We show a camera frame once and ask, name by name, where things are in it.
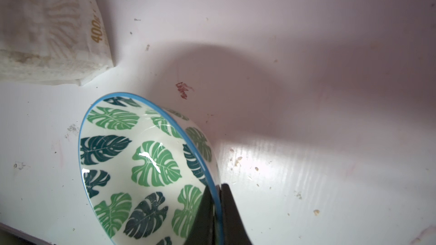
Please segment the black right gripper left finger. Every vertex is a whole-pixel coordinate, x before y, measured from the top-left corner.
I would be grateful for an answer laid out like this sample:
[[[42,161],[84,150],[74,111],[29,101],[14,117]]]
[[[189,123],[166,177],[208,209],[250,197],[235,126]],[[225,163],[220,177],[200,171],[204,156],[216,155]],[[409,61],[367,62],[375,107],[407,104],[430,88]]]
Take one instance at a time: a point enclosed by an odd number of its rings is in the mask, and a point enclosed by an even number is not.
[[[184,245],[215,244],[215,211],[209,187],[206,187],[191,231]]]

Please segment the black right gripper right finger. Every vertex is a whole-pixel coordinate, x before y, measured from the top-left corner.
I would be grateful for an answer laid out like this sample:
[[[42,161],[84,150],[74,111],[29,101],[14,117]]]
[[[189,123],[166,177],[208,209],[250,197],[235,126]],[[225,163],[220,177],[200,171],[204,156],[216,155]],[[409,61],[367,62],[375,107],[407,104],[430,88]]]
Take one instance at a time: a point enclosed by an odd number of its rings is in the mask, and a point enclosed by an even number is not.
[[[228,184],[221,185],[223,241],[225,245],[252,245]]]

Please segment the green leaf pattern bowl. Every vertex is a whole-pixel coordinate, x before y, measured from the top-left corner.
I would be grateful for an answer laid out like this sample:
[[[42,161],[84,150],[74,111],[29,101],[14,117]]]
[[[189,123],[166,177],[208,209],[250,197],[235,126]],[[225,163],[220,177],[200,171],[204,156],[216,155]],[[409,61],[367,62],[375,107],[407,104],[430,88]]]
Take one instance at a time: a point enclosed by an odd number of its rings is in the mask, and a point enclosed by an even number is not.
[[[217,159],[187,116],[130,93],[95,101],[79,131],[79,165],[90,205],[115,245],[182,245]]]

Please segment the instant oatmeal bag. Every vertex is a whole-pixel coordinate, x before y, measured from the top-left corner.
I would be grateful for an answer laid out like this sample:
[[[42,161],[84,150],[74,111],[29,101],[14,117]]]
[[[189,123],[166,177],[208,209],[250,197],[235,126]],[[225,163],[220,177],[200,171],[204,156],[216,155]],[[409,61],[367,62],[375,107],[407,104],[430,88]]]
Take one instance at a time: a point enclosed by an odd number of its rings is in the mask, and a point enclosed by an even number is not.
[[[84,85],[113,67],[96,0],[1,0],[1,79]]]

